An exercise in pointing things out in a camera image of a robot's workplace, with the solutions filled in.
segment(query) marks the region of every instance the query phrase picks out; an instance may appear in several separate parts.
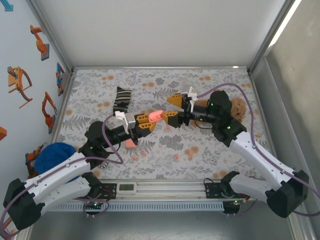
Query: white panel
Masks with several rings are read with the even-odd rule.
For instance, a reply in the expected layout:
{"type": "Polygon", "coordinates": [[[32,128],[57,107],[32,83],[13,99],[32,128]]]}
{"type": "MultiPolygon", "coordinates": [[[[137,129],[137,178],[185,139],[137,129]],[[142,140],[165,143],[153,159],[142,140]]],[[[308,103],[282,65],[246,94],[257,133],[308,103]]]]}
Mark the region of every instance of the white panel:
{"type": "Polygon", "coordinates": [[[74,66],[249,66],[284,0],[38,0],[74,66]]]}
{"type": "Polygon", "coordinates": [[[86,196],[91,187],[88,181],[83,177],[78,177],[72,182],[68,182],[62,186],[59,186],[55,191],[52,191],[49,195],[43,198],[44,207],[41,209],[41,215],[50,211],[52,208],[60,204],[64,204],[72,199],[86,196]]]}

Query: cable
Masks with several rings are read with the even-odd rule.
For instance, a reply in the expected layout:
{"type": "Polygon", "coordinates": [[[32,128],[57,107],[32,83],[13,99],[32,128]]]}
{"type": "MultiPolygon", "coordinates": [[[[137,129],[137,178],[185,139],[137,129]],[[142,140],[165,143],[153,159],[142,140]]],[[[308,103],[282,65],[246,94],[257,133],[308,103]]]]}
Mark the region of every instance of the cable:
{"type": "Polygon", "coordinates": [[[120,138],[119,138],[119,135],[114,133],[116,139],[118,140],[118,149],[116,151],[119,151],[120,147],[121,147],[121,141],[120,141],[120,138]]]}
{"type": "Polygon", "coordinates": [[[197,124],[197,121],[194,121],[194,124],[200,129],[212,129],[212,127],[202,127],[197,124]]]}
{"type": "MultiPolygon", "coordinates": [[[[120,161],[115,161],[115,160],[111,160],[111,159],[108,159],[108,158],[102,158],[102,157],[96,157],[96,156],[88,156],[88,157],[81,157],[79,159],[76,159],[76,160],[73,160],[71,162],[69,162],[69,165],[72,165],[72,164],[75,164],[77,162],[80,162],[80,161],[84,161],[84,160],[100,160],[100,161],[106,161],[106,162],[109,162],[109,163],[114,163],[114,164],[123,164],[124,163],[124,160],[122,159],[122,157],[120,156],[120,154],[117,152],[117,150],[114,148],[114,146],[112,146],[111,142],[109,141],[109,139],[107,138],[107,135],[105,133],[105,126],[106,126],[106,123],[107,121],[112,118],[114,115],[110,115],[108,116],[103,124],[102,124],[102,135],[104,137],[104,140],[106,141],[106,143],[109,145],[109,147],[112,149],[112,151],[118,156],[119,160],[120,161]]],[[[57,172],[59,172],[60,170],[66,168],[67,165],[63,165],[59,168],[57,168],[56,170],[48,173],[47,175],[43,176],[42,178],[38,179],[36,181],[36,184],[38,185],[39,183],[43,182],[44,180],[46,180],[47,178],[49,178],[50,176],[52,176],[53,174],[56,174],[57,172]]],[[[6,214],[8,213],[8,210],[11,208],[11,206],[14,204],[14,202],[20,198],[23,194],[25,194],[27,191],[29,191],[30,189],[32,189],[33,187],[36,186],[36,184],[32,183],[30,186],[28,186],[27,188],[25,188],[24,190],[22,190],[21,192],[19,192],[9,203],[8,205],[5,207],[3,213],[2,213],[2,216],[0,218],[0,234],[3,238],[12,238],[14,237],[15,235],[17,235],[18,233],[20,233],[20,230],[16,231],[15,233],[8,233],[5,229],[4,229],[4,222],[5,222],[5,217],[6,217],[6,214]]],[[[104,199],[95,199],[96,202],[105,202],[104,199]]]]}
{"type": "Polygon", "coordinates": [[[212,181],[210,178],[207,178],[207,177],[206,177],[205,179],[203,179],[203,185],[205,185],[205,181],[206,181],[206,180],[211,181],[213,184],[215,183],[215,182],[214,182],[214,181],[212,181]]]}
{"type": "MultiPolygon", "coordinates": [[[[247,97],[247,95],[245,94],[245,92],[242,90],[242,88],[240,86],[238,86],[237,84],[234,84],[232,82],[228,82],[228,83],[222,83],[212,89],[210,89],[209,91],[201,94],[198,96],[198,98],[203,98],[204,96],[214,92],[216,89],[218,88],[221,88],[221,87],[224,87],[224,86],[234,86],[236,87],[237,89],[240,90],[240,92],[242,93],[248,107],[249,107],[249,110],[250,110],[250,115],[251,115],[251,141],[252,141],[252,144],[254,146],[254,149],[260,154],[261,157],[263,157],[269,164],[271,164],[273,167],[275,167],[276,169],[278,169],[279,171],[281,171],[282,173],[286,174],[287,176],[289,176],[290,178],[293,178],[294,180],[298,181],[299,183],[301,183],[302,185],[306,186],[308,189],[310,189],[312,192],[314,192],[317,197],[320,199],[320,192],[318,192],[314,187],[312,187],[309,183],[301,180],[300,178],[294,176],[293,174],[283,170],[281,167],[279,167],[278,165],[276,165],[274,162],[272,162],[266,155],[264,155],[264,153],[258,148],[258,146],[256,145],[256,141],[255,141],[255,137],[254,137],[254,112],[252,110],[252,107],[250,105],[250,102],[249,102],[249,99],[247,97]]],[[[301,215],[301,216],[304,216],[304,217],[316,217],[316,216],[319,216],[320,215],[320,211],[318,212],[315,212],[315,213],[302,213],[302,212],[298,212],[298,211],[293,211],[295,214],[298,214],[298,215],[301,215]]]]}

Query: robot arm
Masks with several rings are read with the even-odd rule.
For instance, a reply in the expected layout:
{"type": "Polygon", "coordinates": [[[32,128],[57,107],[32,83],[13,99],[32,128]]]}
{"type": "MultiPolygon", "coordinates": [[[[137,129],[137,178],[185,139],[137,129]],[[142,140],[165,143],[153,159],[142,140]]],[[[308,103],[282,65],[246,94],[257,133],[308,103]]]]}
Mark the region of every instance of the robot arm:
{"type": "MultiPolygon", "coordinates": [[[[152,133],[156,126],[155,122],[149,122],[146,114],[133,116],[116,112],[115,116],[123,119],[125,124],[114,129],[104,128],[112,145],[128,139],[138,144],[139,138],[152,133]]],[[[8,209],[18,230],[31,226],[42,214],[61,203],[82,196],[97,199],[103,194],[101,182],[90,172],[112,154],[106,151],[109,145],[103,137],[102,127],[101,121],[92,123],[85,133],[87,142],[64,162],[25,182],[17,178],[9,184],[3,202],[5,208],[22,193],[8,209]]]]}
{"type": "Polygon", "coordinates": [[[188,125],[190,120],[212,124],[215,138],[235,153],[240,154],[251,163],[266,179],[260,181],[248,178],[238,172],[230,172],[221,180],[224,194],[245,194],[265,201],[271,210],[282,218],[292,213],[308,196],[308,188],[286,175],[285,172],[309,182],[308,175],[292,168],[272,156],[257,142],[252,141],[250,133],[231,116],[232,103],[225,91],[215,91],[208,100],[207,107],[197,106],[192,102],[197,100],[194,93],[178,93],[167,101],[184,111],[164,112],[162,117],[172,127],[179,128],[188,125]],[[257,151],[259,149],[269,162],[257,151]]]}

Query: white wall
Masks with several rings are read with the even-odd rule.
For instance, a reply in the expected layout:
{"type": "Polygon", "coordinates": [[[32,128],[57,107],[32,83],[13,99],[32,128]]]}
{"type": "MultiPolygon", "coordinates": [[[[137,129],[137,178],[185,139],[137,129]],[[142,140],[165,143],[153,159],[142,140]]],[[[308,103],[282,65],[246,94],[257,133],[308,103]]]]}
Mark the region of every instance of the white wall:
{"type": "MultiPolygon", "coordinates": [[[[36,47],[36,38],[30,32],[30,25],[38,27],[38,23],[23,0],[10,0],[12,12],[5,12],[0,4],[0,126],[7,130],[7,136],[0,140],[0,213],[8,184],[20,178],[27,179],[25,154],[32,153],[39,145],[48,142],[50,135],[42,114],[42,101],[47,91],[57,109],[63,95],[58,97],[56,69],[59,62],[50,46],[50,57],[41,61],[36,47]],[[25,100],[18,93],[8,91],[7,67],[21,67],[29,75],[32,87],[25,91],[31,102],[19,109],[25,100]]],[[[40,33],[44,43],[48,43],[44,34],[40,33]]],[[[46,106],[50,115],[54,111],[49,103],[46,106]]]]}
{"type": "Polygon", "coordinates": [[[37,0],[74,66],[249,66],[284,0],[37,0]]]}

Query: black bracket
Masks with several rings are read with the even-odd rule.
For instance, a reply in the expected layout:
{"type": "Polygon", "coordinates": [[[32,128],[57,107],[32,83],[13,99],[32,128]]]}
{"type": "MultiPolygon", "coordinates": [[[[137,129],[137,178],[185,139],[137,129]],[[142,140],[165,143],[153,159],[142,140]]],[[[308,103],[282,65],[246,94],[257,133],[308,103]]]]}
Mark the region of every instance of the black bracket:
{"type": "MultiPolygon", "coordinates": [[[[116,199],[117,197],[117,184],[116,183],[102,183],[101,184],[101,195],[99,195],[98,199],[104,199],[109,201],[110,199],[116,199]]],[[[88,199],[94,202],[95,200],[89,198],[88,196],[79,197],[80,199],[88,199]]]]}
{"type": "Polygon", "coordinates": [[[222,184],[220,182],[206,182],[205,196],[207,199],[247,199],[249,196],[244,194],[235,193],[233,195],[226,195],[222,189],[222,184]]]}

